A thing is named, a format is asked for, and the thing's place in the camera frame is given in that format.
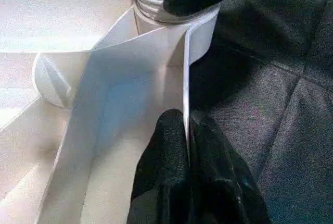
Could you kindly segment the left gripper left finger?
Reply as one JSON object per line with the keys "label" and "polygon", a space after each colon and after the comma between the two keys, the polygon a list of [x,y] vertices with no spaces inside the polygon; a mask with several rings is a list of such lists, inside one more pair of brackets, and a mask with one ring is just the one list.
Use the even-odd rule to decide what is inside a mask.
{"label": "left gripper left finger", "polygon": [[189,163],[178,109],[158,118],[136,167],[127,223],[187,223]]}

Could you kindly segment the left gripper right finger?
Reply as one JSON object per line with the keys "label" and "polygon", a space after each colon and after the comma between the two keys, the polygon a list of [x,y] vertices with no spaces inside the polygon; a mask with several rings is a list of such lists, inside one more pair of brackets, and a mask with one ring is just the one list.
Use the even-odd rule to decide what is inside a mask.
{"label": "left gripper right finger", "polygon": [[189,120],[190,167],[195,223],[269,223],[251,171],[208,115]]}

